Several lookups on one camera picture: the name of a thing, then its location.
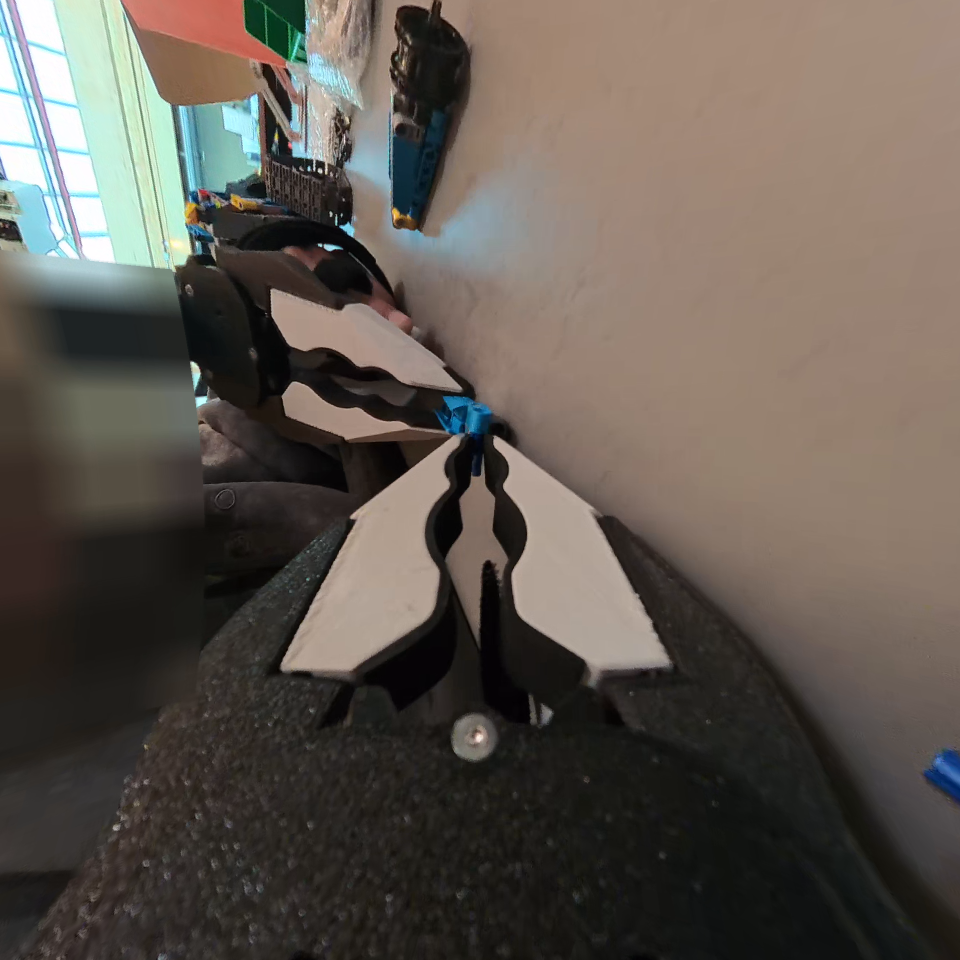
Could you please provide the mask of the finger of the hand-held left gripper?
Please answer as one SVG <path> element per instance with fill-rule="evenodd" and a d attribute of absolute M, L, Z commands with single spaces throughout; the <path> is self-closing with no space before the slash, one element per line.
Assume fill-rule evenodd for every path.
<path fill-rule="evenodd" d="M 449 437 L 442 428 L 418 427 L 400 419 L 384 420 L 359 407 L 338 406 L 300 382 L 292 383 L 283 392 L 282 407 L 289 420 L 350 444 L 445 441 Z"/>
<path fill-rule="evenodd" d="M 366 304 L 334 309 L 272 290 L 270 317 L 289 350 L 283 393 L 332 386 L 380 399 L 474 394 L 444 361 Z"/>

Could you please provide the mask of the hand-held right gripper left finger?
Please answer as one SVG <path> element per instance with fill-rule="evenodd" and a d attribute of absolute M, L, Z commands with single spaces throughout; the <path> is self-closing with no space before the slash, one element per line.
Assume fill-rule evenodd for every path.
<path fill-rule="evenodd" d="M 427 522 L 453 488 L 448 464 L 463 442 L 463 436 L 449 437 L 354 512 L 284 654 L 282 673 L 356 682 L 426 625 L 442 583 L 441 562 L 428 547 Z"/>

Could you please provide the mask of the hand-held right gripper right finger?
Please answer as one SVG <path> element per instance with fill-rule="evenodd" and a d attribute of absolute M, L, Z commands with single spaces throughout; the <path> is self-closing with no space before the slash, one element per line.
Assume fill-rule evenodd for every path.
<path fill-rule="evenodd" d="M 502 574 L 502 664 L 522 690 L 598 689 L 673 659 L 594 507 L 504 439 L 485 442 Z"/>

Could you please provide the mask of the wheel and beam assembly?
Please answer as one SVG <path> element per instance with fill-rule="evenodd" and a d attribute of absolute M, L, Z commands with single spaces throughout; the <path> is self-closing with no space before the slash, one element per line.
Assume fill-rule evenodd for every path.
<path fill-rule="evenodd" d="M 424 225 L 470 74 L 468 43 L 443 3 L 395 12 L 390 55 L 390 220 L 397 231 Z"/>

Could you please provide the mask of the pile of toy bricks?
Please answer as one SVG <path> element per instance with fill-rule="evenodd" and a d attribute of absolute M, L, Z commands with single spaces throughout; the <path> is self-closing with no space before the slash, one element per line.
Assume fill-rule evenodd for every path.
<path fill-rule="evenodd" d="M 924 769 L 923 775 L 930 785 L 959 805 L 960 800 L 959 750 L 937 751 Z"/>

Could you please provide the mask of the grey desk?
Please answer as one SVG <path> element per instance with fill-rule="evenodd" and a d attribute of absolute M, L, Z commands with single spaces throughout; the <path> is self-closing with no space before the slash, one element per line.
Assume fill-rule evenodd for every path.
<path fill-rule="evenodd" d="M 471 83 L 391 227 L 379 2 L 357 233 L 527 455 L 786 682 L 958 958 L 958 2 L 443 2 Z"/>

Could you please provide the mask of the person's left hand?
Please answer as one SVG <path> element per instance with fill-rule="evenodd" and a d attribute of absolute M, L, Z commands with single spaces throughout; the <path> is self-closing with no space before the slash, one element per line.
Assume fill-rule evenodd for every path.
<path fill-rule="evenodd" d="M 397 327 L 403 333 L 410 336 L 413 335 L 415 325 L 412 318 L 404 313 L 391 298 L 368 296 L 365 297 L 365 303 L 374 312 L 376 312 L 393 326 Z"/>

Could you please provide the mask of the person's dark clothing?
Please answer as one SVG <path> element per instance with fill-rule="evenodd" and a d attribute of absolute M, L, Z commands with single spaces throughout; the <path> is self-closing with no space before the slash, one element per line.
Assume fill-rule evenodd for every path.
<path fill-rule="evenodd" d="M 222 399 L 197 415 L 206 578 L 281 570 L 363 503 L 337 453 L 282 437 Z"/>

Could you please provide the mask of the distant toy brick models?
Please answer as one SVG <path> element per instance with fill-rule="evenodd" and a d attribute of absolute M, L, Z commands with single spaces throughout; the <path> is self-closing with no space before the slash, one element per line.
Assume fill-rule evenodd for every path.
<path fill-rule="evenodd" d="M 174 109 L 195 250 L 234 242 L 268 217 L 300 217 L 345 229 L 354 218 L 347 174 L 311 148 L 303 78 L 252 61 L 245 98 Z"/>

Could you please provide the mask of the clear bag with black parts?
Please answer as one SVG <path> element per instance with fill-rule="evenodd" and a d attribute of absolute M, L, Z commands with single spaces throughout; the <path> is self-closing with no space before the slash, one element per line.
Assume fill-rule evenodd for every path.
<path fill-rule="evenodd" d="M 354 152 L 353 136 L 354 110 L 332 105 L 324 114 L 322 121 L 323 162 L 329 166 L 344 169 Z"/>

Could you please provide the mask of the tan cardboard sheet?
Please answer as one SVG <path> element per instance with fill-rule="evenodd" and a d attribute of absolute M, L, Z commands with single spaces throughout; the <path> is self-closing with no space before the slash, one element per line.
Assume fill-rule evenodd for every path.
<path fill-rule="evenodd" d="M 257 93 L 258 77 L 240 56 L 153 30 L 130 29 L 160 98 L 171 106 L 241 101 Z"/>

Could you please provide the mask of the clear plastic bag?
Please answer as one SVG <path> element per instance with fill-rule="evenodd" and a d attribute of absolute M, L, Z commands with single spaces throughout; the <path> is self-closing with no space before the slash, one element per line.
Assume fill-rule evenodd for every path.
<path fill-rule="evenodd" d="M 340 109 L 363 110 L 374 1 L 306 1 L 306 56 L 311 87 Z"/>

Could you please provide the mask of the paned window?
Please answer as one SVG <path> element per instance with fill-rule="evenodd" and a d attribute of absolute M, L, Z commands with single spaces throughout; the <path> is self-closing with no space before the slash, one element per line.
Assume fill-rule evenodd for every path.
<path fill-rule="evenodd" d="M 47 257 L 113 263 L 107 223 L 61 24 L 52 1 L 1 3 L 2 189 L 21 234 Z"/>

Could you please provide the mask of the green bin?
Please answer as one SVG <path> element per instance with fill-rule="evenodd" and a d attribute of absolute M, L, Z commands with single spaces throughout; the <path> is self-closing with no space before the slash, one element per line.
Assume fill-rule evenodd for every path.
<path fill-rule="evenodd" d="M 306 64 L 306 1 L 244 1 L 246 32 L 286 63 Z"/>

